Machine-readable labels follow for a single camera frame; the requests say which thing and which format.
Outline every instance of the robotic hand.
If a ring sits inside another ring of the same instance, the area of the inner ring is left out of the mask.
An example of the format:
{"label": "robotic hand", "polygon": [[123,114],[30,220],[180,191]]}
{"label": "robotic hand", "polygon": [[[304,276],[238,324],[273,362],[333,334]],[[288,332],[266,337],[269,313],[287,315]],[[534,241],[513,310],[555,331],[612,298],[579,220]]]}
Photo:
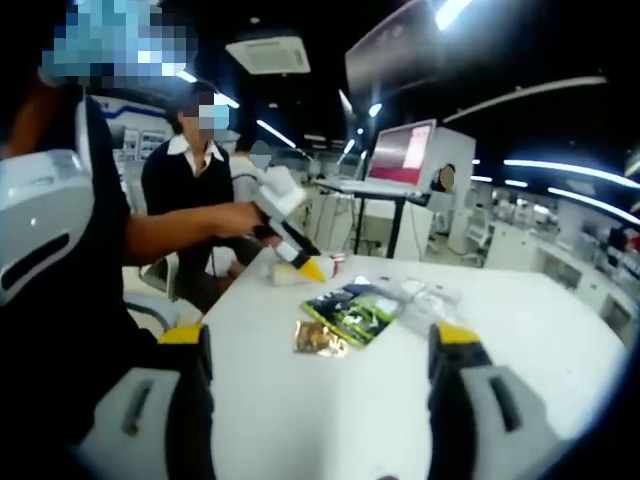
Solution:
{"label": "robotic hand", "polygon": [[326,282],[322,269],[311,258],[320,251],[311,240],[298,232],[287,222],[287,217],[304,201],[307,194],[296,183],[286,167],[273,167],[258,171],[257,180],[261,184],[254,203],[263,213],[266,226],[254,232],[258,239],[277,235],[282,240],[273,249],[285,262],[311,280]]}

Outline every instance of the ceiling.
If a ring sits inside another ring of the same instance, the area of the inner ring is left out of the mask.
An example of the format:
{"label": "ceiling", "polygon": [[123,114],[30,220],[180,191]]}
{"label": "ceiling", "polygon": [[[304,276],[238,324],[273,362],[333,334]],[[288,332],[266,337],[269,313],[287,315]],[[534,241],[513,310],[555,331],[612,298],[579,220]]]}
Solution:
{"label": "ceiling", "polygon": [[[505,158],[569,163],[623,174],[637,154],[640,129],[634,113],[637,76],[631,52],[633,16],[603,2],[575,0],[476,0],[445,31],[436,31],[434,75],[413,88],[382,92],[375,128],[366,114],[347,122],[338,90],[349,96],[345,53],[403,0],[167,0],[163,9],[185,13],[198,34],[198,54],[187,67],[237,100],[238,124],[260,118],[305,150],[340,152],[356,138],[354,152],[369,146],[375,131],[413,121],[445,119],[480,102],[521,89],[578,77],[606,78],[602,85],[541,93],[489,107],[445,125],[475,137],[478,175],[505,178]],[[425,28],[444,0],[421,0]],[[225,45],[251,36],[293,34],[302,38],[308,74],[250,75]],[[365,127],[362,137],[355,129]],[[272,144],[279,140],[262,132]],[[326,141],[309,140],[305,134]],[[332,140],[343,143],[332,143]],[[605,192],[630,206],[631,193]]]}

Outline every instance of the table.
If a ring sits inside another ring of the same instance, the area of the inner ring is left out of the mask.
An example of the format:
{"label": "table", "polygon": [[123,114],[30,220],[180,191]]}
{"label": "table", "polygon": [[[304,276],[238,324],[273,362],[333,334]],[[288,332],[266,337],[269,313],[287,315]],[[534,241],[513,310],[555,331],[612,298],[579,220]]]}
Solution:
{"label": "table", "polygon": [[579,435],[625,358],[591,309],[547,277],[352,256],[326,285],[274,288],[263,251],[205,316],[211,329],[213,458],[222,480],[426,478],[432,438],[427,342],[394,323],[343,359],[294,354],[299,304],[356,275],[458,288],[460,313],[497,365],[546,402],[563,438]]}
{"label": "table", "polygon": [[[366,185],[365,182],[355,182],[355,186],[350,186],[348,182],[332,181],[332,180],[316,180],[315,184],[338,193],[353,195],[360,199],[360,211],[358,212],[358,221],[356,223],[356,238],[353,245],[353,252],[357,255],[360,247],[360,235],[362,233],[362,218],[364,217],[364,201],[365,200],[387,200],[395,203],[393,213],[393,221],[391,223],[391,233],[389,235],[389,246],[387,247],[387,258],[393,258],[398,243],[398,234],[400,233],[400,222],[402,221],[402,212],[408,197],[416,197],[416,191],[413,189],[403,190],[399,187],[386,187],[384,185]],[[423,203],[421,200],[415,200],[416,203]]]}

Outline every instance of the gold foil packet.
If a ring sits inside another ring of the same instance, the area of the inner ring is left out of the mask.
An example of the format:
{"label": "gold foil packet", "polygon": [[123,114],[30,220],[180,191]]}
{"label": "gold foil packet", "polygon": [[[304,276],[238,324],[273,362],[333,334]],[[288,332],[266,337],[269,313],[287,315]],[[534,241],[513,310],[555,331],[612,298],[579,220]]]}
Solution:
{"label": "gold foil packet", "polygon": [[344,357],[349,350],[347,342],[320,323],[296,322],[293,351],[315,353],[323,357]]}

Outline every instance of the laptop screen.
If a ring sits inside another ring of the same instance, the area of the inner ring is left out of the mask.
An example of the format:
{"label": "laptop screen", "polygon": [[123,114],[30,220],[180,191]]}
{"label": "laptop screen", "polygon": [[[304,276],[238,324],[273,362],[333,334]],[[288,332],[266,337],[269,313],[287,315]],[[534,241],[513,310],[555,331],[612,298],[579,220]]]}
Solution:
{"label": "laptop screen", "polygon": [[380,132],[369,177],[417,186],[434,122],[416,123]]}

